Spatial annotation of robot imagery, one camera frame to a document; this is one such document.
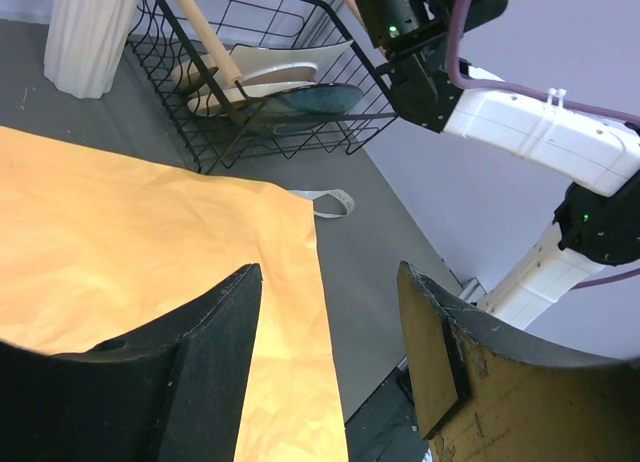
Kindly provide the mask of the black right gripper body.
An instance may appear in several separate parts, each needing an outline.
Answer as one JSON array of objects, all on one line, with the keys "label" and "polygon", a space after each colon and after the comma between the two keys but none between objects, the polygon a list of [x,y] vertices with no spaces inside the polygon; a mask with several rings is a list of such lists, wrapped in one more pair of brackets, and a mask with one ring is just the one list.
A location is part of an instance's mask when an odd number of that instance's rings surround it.
[{"label": "black right gripper body", "polygon": [[465,33],[500,17],[508,0],[354,0],[374,46],[391,62],[422,53],[449,62]]}]

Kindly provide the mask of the orange wrapping paper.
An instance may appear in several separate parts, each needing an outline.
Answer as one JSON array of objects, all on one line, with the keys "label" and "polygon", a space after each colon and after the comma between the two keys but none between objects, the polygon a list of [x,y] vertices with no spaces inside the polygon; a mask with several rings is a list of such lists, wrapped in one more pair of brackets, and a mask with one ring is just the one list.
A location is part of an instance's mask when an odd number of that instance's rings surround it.
[{"label": "orange wrapping paper", "polygon": [[1,131],[1,338],[83,352],[262,271],[235,457],[344,461],[312,203],[11,128]]}]

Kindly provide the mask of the white printed ribbon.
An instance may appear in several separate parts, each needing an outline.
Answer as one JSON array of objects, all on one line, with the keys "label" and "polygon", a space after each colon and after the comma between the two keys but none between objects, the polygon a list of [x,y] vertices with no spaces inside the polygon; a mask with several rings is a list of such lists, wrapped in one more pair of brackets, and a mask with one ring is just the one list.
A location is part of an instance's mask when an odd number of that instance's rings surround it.
[{"label": "white printed ribbon", "polygon": [[290,193],[311,201],[314,216],[320,219],[348,217],[356,207],[354,198],[342,189],[290,190]]}]

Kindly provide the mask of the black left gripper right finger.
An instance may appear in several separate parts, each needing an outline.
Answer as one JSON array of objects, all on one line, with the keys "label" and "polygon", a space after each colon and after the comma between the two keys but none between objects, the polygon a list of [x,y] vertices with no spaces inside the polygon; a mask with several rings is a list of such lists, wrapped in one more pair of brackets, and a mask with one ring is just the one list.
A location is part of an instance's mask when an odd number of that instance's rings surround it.
[{"label": "black left gripper right finger", "polygon": [[437,461],[635,461],[639,364],[533,336],[397,273],[418,428]]}]

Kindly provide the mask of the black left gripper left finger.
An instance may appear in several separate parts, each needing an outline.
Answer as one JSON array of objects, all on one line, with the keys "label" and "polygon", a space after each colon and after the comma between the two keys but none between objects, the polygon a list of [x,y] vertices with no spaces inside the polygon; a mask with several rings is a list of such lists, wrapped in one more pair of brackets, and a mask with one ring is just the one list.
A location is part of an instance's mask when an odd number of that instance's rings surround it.
[{"label": "black left gripper left finger", "polygon": [[84,353],[1,347],[5,461],[230,461],[261,306],[240,267],[198,298]]}]

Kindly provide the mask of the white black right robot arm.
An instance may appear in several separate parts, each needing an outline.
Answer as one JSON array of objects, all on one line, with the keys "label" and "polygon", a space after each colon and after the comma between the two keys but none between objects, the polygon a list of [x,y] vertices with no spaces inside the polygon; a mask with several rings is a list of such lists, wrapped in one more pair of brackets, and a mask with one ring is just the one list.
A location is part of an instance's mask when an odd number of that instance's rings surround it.
[{"label": "white black right robot arm", "polygon": [[568,177],[535,246],[478,307],[525,328],[607,266],[639,258],[639,120],[562,89],[509,83],[460,56],[464,34],[508,0],[347,0],[385,63],[403,120],[482,142]]}]

